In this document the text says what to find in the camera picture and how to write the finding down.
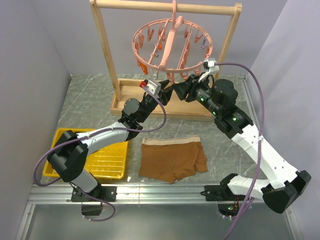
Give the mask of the brown underwear beige waistband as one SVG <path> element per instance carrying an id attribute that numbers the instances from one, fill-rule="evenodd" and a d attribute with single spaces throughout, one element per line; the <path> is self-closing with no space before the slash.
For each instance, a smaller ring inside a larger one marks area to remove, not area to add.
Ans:
<path id="1" fill-rule="evenodd" d="M 207 170 L 207 157 L 198 135 L 142 140 L 138 172 L 141 177 L 173 184 Z"/>

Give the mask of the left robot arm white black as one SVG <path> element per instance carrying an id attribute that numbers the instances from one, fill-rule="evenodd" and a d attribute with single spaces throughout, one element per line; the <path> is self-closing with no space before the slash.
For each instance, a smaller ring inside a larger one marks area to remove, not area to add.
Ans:
<path id="1" fill-rule="evenodd" d="M 170 81 L 144 80 L 142 100 L 128 99 L 121 111 L 121 118 L 110 126 L 89 132 L 65 131 L 48 154 L 47 161 L 65 183 L 73 184 L 77 194 L 89 201 L 103 199 L 103 190 L 98 180 L 87 170 L 87 157 L 115 143 L 127 142 L 143 132 L 142 123 L 157 106 L 166 106 L 172 95 Z"/>

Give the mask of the pink round clip hanger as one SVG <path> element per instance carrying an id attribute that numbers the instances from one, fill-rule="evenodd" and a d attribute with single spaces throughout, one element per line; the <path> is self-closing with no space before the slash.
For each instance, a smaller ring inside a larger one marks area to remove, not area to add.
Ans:
<path id="1" fill-rule="evenodd" d="M 177 11 L 178 4 L 174 0 L 172 2 L 172 17 L 158 19 L 142 26 L 133 35 L 131 44 L 135 61 L 143 74 L 148 75 L 149 69 L 163 72 L 166 73 L 171 83 L 175 81 L 176 74 L 179 74 L 184 80 L 188 78 L 190 71 L 199 75 L 203 62 L 210 58 L 213 51 L 213 41 L 210 35 L 198 24 L 185 20 L 181 15 L 177 16 Z M 169 60 L 181 27 L 184 27 L 183 48 L 177 66 L 170 68 Z M 147 59 L 140 55 L 140 50 L 143 48 L 145 41 L 154 42 L 154 47 Z M 200 49 L 205 50 L 204 58 L 199 63 L 188 67 L 187 62 L 191 46 L 198 43 L 201 43 Z"/>

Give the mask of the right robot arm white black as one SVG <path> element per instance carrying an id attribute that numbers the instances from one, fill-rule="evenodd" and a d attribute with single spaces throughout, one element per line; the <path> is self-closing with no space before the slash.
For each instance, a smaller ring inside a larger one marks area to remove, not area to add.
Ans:
<path id="1" fill-rule="evenodd" d="M 305 190 L 311 175 L 290 165 L 263 136 L 252 119 L 236 106 L 238 92 L 232 81 L 218 79 L 212 86 L 209 79 L 199 81 L 191 75 L 172 88 L 187 103 L 198 101 L 214 116 L 217 128 L 240 146 L 267 177 L 257 179 L 250 194 L 263 200 L 274 212 L 283 213 Z"/>

